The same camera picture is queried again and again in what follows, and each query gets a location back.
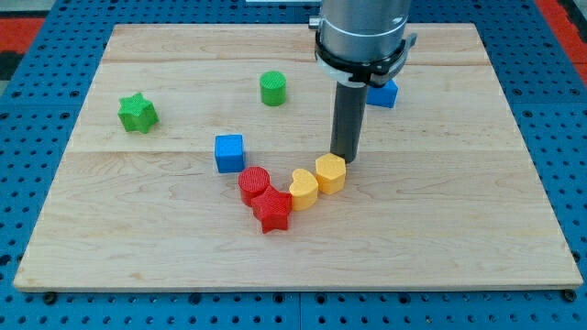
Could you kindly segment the blue block behind arm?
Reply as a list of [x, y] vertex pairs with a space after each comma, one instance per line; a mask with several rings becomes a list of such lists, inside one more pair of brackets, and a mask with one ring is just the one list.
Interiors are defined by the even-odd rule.
[[366, 103], [379, 107], [394, 108], [399, 88], [394, 80], [390, 80], [383, 87], [370, 87]]

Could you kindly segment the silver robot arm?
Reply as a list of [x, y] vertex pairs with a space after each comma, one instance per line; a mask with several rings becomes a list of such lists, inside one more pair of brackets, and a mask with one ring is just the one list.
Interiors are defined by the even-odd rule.
[[323, 0], [318, 67], [348, 88], [380, 88], [404, 67], [416, 34], [405, 35], [410, 0]]

